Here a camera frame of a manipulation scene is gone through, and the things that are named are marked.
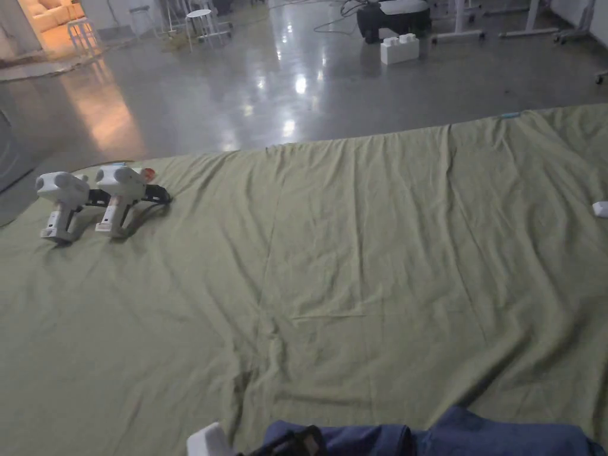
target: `green fabric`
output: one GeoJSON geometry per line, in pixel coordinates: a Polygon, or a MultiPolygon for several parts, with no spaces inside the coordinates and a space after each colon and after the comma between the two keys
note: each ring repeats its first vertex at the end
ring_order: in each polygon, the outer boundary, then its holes
{"type": "MultiPolygon", "coordinates": [[[[240,450],[284,419],[579,425],[608,444],[608,105],[144,162],[125,241],[1,230],[4,455],[240,450]],[[142,203],[138,211],[144,209],[142,203]]],[[[93,176],[95,169],[87,171],[93,176]]]]}

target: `concrete floor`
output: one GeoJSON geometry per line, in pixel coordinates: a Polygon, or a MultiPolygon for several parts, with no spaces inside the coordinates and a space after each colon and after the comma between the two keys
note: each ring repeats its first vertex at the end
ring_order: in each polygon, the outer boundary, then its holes
{"type": "MultiPolygon", "coordinates": [[[[608,102],[608,86],[593,83],[593,73],[608,66],[608,52],[594,41],[556,46],[550,36],[497,38],[523,27],[525,14],[478,15],[485,42],[431,48],[425,40],[420,60],[385,67],[379,46],[365,44],[357,30],[313,32],[339,17],[335,5],[277,7],[281,2],[270,0],[269,11],[235,0],[233,38],[221,49],[163,52],[167,43],[150,39],[58,77],[0,85],[0,106],[36,164],[0,195],[0,223],[33,200],[35,176],[48,171],[608,102]]],[[[436,22],[434,32],[453,26],[436,22]]],[[[354,27],[353,16],[331,30],[354,27]]]]}

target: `stool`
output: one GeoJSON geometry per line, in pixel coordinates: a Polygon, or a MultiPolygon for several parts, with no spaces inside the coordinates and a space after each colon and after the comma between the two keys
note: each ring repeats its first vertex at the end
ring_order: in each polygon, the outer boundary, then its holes
{"type": "Polygon", "coordinates": [[[140,35],[137,33],[137,27],[136,27],[136,23],[135,23],[135,15],[137,15],[137,14],[143,14],[145,16],[148,23],[152,26],[152,31],[154,32],[154,36],[156,38],[158,38],[158,34],[156,33],[156,25],[154,24],[154,21],[152,20],[152,16],[150,15],[150,5],[142,5],[142,6],[137,6],[135,8],[130,8],[129,14],[131,15],[131,25],[133,27],[133,33],[135,33],[135,36],[137,37],[138,40],[139,40],[140,35]]]}
{"type": "Polygon", "coordinates": [[[215,14],[208,9],[205,10],[195,10],[186,15],[186,35],[188,35],[188,44],[190,45],[190,52],[192,52],[192,39],[190,38],[190,28],[188,27],[188,19],[192,19],[193,28],[194,28],[194,19],[199,19],[201,22],[201,31],[202,35],[198,38],[205,38],[209,40],[209,44],[213,47],[211,43],[211,38],[213,36],[217,36],[221,44],[224,44],[224,40],[222,39],[222,35],[229,32],[220,32],[218,27],[218,22],[215,14]]]}
{"type": "MultiPolygon", "coordinates": [[[[213,0],[189,0],[189,2],[190,11],[194,9],[192,7],[192,4],[195,4],[200,10],[211,10],[211,12],[214,13],[216,17],[218,15],[218,9],[213,5],[213,0]]],[[[230,21],[218,22],[218,28],[220,29],[222,27],[228,27],[229,29],[234,28],[232,22],[230,21]]]]}
{"type": "Polygon", "coordinates": [[[82,48],[87,54],[95,54],[95,51],[93,51],[94,46],[91,44],[91,41],[94,40],[97,47],[99,47],[99,43],[101,43],[93,24],[91,24],[90,20],[87,18],[68,22],[67,34],[70,36],[70,40],[72,40],[76,52],[79,52],[80,48],[82,48]]]}

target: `black machine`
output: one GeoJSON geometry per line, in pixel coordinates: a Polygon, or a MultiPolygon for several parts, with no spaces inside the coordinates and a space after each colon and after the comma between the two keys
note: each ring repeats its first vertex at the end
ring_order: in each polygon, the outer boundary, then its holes
{"type": "Polygon", "coordinates": [[[284,436],[258,448],[248,456],[326,456],[325,440],[317,426],[300,432],[289,431],[284,436]]]}
{"type": "Polygon", "coordinates": [[[369,2],[357,11],[357,24],[368,44],[380,40],[380,29],[420,35],[430,28],[430,7],[424,0],[369,2]]]}

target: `beige couch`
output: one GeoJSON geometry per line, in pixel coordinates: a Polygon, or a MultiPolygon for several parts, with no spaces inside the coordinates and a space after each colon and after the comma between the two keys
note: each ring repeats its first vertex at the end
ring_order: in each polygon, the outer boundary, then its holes
{"type": "Polygon", "coordinates": [[[39,32],[46,32],[69,21],[84,17],[80,3],[71,0],[22,0],[32,14],[34,26],[39,32]]]}

